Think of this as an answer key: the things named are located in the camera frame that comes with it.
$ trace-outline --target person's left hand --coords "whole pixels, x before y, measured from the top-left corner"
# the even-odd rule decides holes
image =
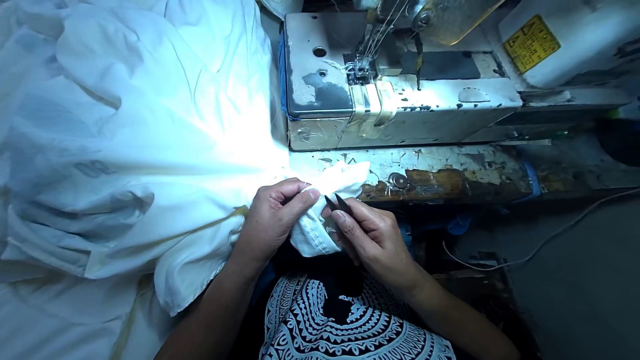
[[[320,198],[315,190],[295,177],[263,186],[253,198],[232,256],[243,263],[264,267],[287,239],[293,224]]]

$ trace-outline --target black scissors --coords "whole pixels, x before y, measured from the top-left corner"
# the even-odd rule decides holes
[[[324,199],[326,200],[326,204],[327,206],[329,206],[329,209],[331,211],[342,210],[353,218],[353,210],[351,210],[351,207],[347,205],[347,203],[344,202],[344,200],[342,200],[342,198],[338,196],[338,194],[335,194],[335,199],[338,200],[338,206],[333,203],[329,196],[325,195]]]

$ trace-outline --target worn wooden table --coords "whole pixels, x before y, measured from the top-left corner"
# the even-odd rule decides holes
[[[640,186],[640,168],[611,159],[591,135],[556,140],[552,145],[465,145],[291,152],[291,168],[316,176],[326,167],[370,161],[360,199],[367,202],[443,202],[498,204],[534,193],[539,199],[583,197],[599,190]],[[390,180],[406,176],[406,188]]]

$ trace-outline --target blue tape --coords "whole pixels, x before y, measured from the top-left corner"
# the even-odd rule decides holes
[[[527,175],[529,176],[529,184],[531,184],[531,189],[533,190],[533,192],[530,195],[527,195],[521,199],[513,201],[512,204],[537,198],[542,193],[542,189],[540,189],[540,183],[538,182],[538,175],[536,173],[536,169],[533,168],[533,165],[531,165],[527,157],[521,154],[519,151],[518,151],[518,155],[520,155],[520,159],[522,160],[524,169],[526,169],[527,171]]]
[[[282,112],[287,115],[287,119],[290,121],[301,120],[298,117],[289,115],[287,109],[287,74],[285,72],[286,66],[284,63],[284,31],[280,35],[280,45],[278,46],[278,74],[280,75],[280,107]]]

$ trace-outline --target electrical cable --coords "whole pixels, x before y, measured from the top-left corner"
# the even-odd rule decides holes
[[[620,197],[620,196],[624,196],[624,195],[629,195],[631,193],[636,193],[636,192],[640,192],[640,188],[636,188],[633,190],[629,190],[626,192],[621,192],[621,193],[617,193],[608,197],[605,197],[603,199],[600,199],[598,201],[596,201],[593,205],[591,205],[590,207],[586,208],[577,218],[575,218],[573,221],[569,222],[568,224],[560,227],[558,230],[554,231],[551,235],[547,236],[546,239],[544,239],[542,242],[540,242],[540,244],[538,245],[538,247],[536,247],[531,254],[529,254],[529,256],[527,256],[524,259],[520,259],[518,261],[512,261],[509,263],[504,263],[504,264],[500,264],[497,266],[493,266],[490,268],[479,268],[470,264],[467,264],[466,262],[456,258],[455,256],[453,256],[449,250],[447,250],[447,245],[445,244],[444,240],[442,240],[442,247],[444,248],[444,250],[447,252],[447,254],[453,258],[453,260],[461,263],[462,265],[468,266],[472,269],[476,269],[476,270],[480,270],[480,271],[491,271],[491,270],[496,270],[505,266],[509,266],[509,265],[514,265],[514,264],[519,264],[519,263],[524,263],[528,260],[530,260],[531,258],[533,258],[533,255],[535,255],[541,248],[542,246],[544,246],[544,244],[546,244],[549,240],[551,240],[552,238],[555,238],[557,235],[563,233],[564,231],[566,231],[567,229],[569,229],[571,226],[574,226],[575,224],[577,224],[577,222],[579,222],[580,220],[582,220],[582,218],[584,218],[591,210],[595,209],[598,205],[600,205],[601,203],[614,199],[616,197]]]

